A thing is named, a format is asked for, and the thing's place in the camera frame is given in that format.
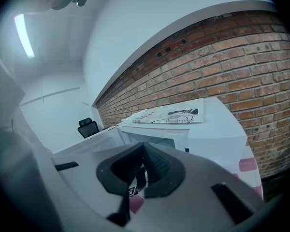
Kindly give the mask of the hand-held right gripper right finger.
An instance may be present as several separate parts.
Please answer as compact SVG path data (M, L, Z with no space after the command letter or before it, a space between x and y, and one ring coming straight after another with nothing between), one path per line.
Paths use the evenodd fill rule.
M143 148L143 165L148 177L145 198L169 196L186 177L185 166L178 158L180 151L152 143L143 143Z

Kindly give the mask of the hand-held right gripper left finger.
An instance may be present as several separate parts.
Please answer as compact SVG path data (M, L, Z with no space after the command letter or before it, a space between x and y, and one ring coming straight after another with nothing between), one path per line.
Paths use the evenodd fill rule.
M119 208L107 219L124 227L130 217L130 185L143 165L143 143L129 144L102 151L104 159L98 164L96 176L105 190L121 197Z

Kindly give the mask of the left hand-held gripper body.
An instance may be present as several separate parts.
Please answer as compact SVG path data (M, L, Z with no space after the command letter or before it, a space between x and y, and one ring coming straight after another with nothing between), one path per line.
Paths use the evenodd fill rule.
M145 188L145 166L141 166L136 177L128 188L128 195L132 197Z

